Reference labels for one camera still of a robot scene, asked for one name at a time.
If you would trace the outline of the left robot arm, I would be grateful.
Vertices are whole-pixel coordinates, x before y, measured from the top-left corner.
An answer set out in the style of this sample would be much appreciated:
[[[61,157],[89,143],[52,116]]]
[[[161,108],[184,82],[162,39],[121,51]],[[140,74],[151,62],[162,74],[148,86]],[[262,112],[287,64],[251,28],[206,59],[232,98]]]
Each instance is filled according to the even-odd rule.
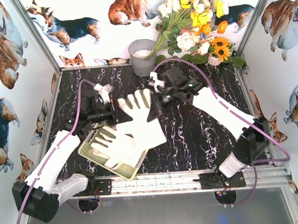
[[[64,119],[39,165],[25,181],[17,181],[11,190],[19,212],[45,223],[55,217],[59,206],[69,198],[91,195],[96,190],[95,175],[85,170],[78,170],[70,178],[56,183],[72,152],[87,135],[95,131],[92,125],[104,122],[111,126],[132,120],[112,98],[98,109],[88,105],[85,99],[79,100],[77,104],[80,112]]]

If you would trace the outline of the white green work glove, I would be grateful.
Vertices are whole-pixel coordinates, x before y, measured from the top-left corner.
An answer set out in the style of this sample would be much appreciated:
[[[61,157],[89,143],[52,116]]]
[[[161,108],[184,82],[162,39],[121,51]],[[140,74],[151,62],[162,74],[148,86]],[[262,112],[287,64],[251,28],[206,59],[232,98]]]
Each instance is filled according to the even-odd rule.
[[[93,155],[98,157],[98,165],[101,167],[105,167],[110,170],[117,170],[119,167],[121,167],[125,162],[116,160],[113,157],[109,157],[106,154],[103,154],[97,150],[93,150]]]

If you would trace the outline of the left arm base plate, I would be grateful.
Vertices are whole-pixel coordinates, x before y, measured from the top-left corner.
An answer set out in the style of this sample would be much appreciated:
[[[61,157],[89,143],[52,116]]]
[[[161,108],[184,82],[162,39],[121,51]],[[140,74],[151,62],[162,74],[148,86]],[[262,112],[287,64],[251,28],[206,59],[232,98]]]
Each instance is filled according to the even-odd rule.
[[[94,196],[94,195],[111,195],[112,179],[94,179],[88,180],[87,187],[84,191],[79,192],[75,196]]]

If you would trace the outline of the yellow-green storage basket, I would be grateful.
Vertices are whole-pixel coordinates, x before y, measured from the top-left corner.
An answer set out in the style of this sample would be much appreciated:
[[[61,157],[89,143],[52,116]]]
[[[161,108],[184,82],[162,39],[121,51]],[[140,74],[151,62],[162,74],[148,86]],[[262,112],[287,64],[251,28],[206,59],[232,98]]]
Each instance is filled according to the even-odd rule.
[[[131,181],[148,150],[138,148],[132,136],[105,125],[93,128],[77,152],[111,173]]]

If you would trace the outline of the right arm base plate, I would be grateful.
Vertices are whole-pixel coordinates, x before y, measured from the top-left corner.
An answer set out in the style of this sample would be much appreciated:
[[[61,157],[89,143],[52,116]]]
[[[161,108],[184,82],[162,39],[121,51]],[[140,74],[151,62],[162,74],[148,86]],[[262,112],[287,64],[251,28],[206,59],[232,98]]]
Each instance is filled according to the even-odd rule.
[[[220,172],[218,167],[215,167],[213,172],[200,173],[197,179],[193,179],[193,182],[199,182],[202,189],[237,188],[246,186],[245,178],[241,171],[228,178]]]

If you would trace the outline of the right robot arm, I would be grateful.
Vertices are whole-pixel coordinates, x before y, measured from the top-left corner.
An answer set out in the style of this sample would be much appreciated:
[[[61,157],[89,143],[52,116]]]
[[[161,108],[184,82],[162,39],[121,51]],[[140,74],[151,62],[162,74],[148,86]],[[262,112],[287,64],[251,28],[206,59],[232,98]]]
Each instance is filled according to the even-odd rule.
[[[163,115],[171,104],[182,101],[208,113],[230,131],[236,144],[218,167],[226,178],[231,178],[249,166],[270,141],[269,122],[266,118],[255,118],[242,112],[214,93],[199,78],[186,77],[177,66],[163,73],[161,79],[158,73],[151,72],[149,84],[154,91],[150,99],[148,122]]]

